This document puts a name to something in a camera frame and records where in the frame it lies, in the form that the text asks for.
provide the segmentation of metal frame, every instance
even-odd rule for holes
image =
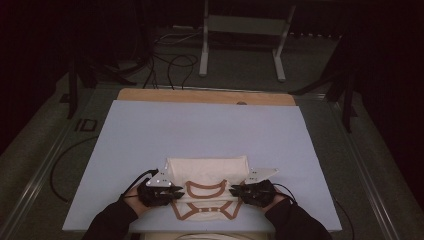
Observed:
[[[256,33],[280,36],[280,43],[277,48],[272,51],[272,58],[274,59],[277,80],[284,82],[286,80],[286,76],[284,74],[283,64],[281,61],[281,52],[289,33],[290,24],[293,19],[295,9],[296,6],[292,5],[290,7],[287,18],[284,20],[215,16],[209,15],[209,0],[205,0],[203,18],[203,46],[202,55],[200,57],[199,75],[201,77],[206,77],[208,72],[209,31]]]

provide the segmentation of sleeve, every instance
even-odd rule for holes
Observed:
[[[130,223],[138,219],[122,199],[96,215],[82,240],[120,240],[128,233]]]
[[[284,199],[265,213],[274,225],[276,240],[331,240],[330,233],[297,204]]]

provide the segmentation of white tabletop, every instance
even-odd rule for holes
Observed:
[[[327,230],[341,230],[331,195],[296,106],[114,101],[63,230],[88,229],[94,216],[141,173],[168,157],[246,155],[250,167],[278,168],[270,180],[288,187]],[[170,206],[131,224],[141,232],[271,232],[263,213],[243,205],[235,220],[180,221]]]

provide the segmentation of gray floor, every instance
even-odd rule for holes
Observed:
[[[192,43],[159,46],[156,52],[199,57],[199,44],[196,39]],[[287,76],[285,83],[276,81],[270,49],[229,50],[213,45],[208,76],[199,77],[196,64],[184,86],[186,89],[287,92],[316,80],[336,44],[322,38],[289,38],[282,58]],[[172,59],[172,56],[159,56]],[[188,62],[181,58],[175,63]],[[167,68],[167,63],[155,59],[159,85],[169,85]],[[176,88],[189,72],[189,68],[171,68]],[[138,82],[140,87],[148,73],[149,70],[144,69],[128,79]],[[123,86],[102,78],[96,89],[80,89],[80,108],[72,120],[66,120],[67,105],[59,103],[66,87],[64,76],[58,82],[56,94],[0,157],[0,223],[7,227],[1,239],[79,239],[82,236],[61,230],[70,204],[56,198],[49,188],[51,163],[64,149],[99,134],[110,104]],[[354,98],[358,116],[352,118],[353,133],[347,134],[340,125],[338,105],[322,100],[325,90],[326,86],[297,97],[296,102],[305,117],[330,192],[352,220],[355,239],[422,239],[423,212],[369,119],[360,95],[355,94]],[[74,127],[80,118],[96,119],[99,127],[95,132],[76,132]],[[78,145],[63,155],[57,165],[54,185],[65,198],[71,199],[75,193],[94,145],[95,140]],[[29,182],[35,184],[26,188]],[[34,196],[22,195],[24,189]],[[21,196],[26,198],[19,202]],[[343,231],[332,235],[334,239],[351,239],[347,217],[340,207],[336,209]]]

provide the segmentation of cloth fold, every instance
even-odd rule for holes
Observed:
[[[249,173],[246,156],[236,158],[168,158],[172,182],[184,196],[171,203],[180,220],[228,220],[237,217],[242,202],[229,192]]]

